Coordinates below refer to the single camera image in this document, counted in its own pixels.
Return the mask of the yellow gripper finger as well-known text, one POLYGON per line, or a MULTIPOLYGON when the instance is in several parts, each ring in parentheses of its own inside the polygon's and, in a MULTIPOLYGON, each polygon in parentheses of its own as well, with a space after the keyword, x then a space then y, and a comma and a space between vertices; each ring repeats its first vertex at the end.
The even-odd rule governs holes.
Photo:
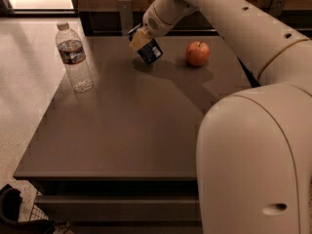
POLYGON ((151 40, 152 36, 148 29, 141 27, 136 31, 133 39, 131 40, 130 47, 137 52, 145 45, 147 45, 151 40))

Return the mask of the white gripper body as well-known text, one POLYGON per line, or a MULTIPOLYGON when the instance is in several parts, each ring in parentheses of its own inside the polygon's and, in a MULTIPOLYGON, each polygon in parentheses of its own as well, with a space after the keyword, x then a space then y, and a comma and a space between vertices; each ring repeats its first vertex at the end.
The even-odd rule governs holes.
POLYGON ((166 35, 172 27, 164 23, 157 15, 154 5, 151 5, 143 15, 142 24, 153 37, 166 35))

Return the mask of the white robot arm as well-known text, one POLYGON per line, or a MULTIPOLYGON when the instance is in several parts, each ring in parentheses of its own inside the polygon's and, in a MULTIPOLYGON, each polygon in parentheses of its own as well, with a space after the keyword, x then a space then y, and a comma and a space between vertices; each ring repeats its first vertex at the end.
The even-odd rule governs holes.
POLYGON ((246 0, 154 0, 138 50, 200 11, 258 87, 204 117, 196 168, 204 234, 310 234, 311 41, 246 0))

